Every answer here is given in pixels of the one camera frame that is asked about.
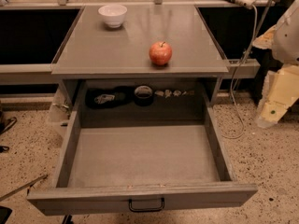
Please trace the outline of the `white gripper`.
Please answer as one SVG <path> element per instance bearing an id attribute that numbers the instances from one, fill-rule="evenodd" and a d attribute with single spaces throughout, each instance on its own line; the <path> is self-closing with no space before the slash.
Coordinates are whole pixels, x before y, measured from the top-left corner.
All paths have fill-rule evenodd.
<path id="1" fill-rule="evenodd" d="M 272 49 L 276 60 L 289 63 L 277 72 L 269 71 L 264 79 L 255 122 L 260 128 L 269 128 L 299 99 L 299 66 L 292 65 L 299 64 L 299 0 L 294 0 L 276 26 L 256 37 L 252 45 Z"/>

